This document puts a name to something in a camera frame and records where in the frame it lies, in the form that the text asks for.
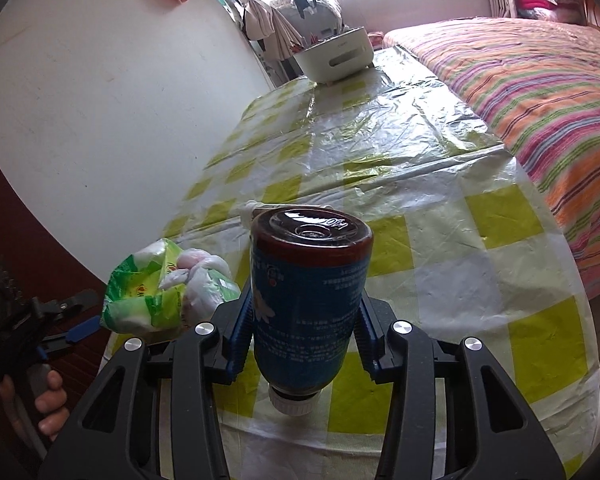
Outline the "person's left hand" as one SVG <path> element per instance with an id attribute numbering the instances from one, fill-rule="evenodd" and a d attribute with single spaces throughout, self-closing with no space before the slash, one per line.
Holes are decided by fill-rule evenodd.
<path id="1" fill-rule="evenodd" d="M 56 370 L 50 370 L 46 376 L 47 388 L 35 399 L 36 409 L 44 416 L 38 423 L 38 429 L 44 436 L 55 440 L 60 430 L 69 418 L 66 408 L 67 393 L 62 385 L 62 377 Z M 3 402 L 5 414 L 12 425 L 12 429 L 27 445 L 32 445 L 24 422 L 21 420 L 15 407 L 15 387 L 12 378 L 5 375 L 0 383 L 0 397 Z"/>

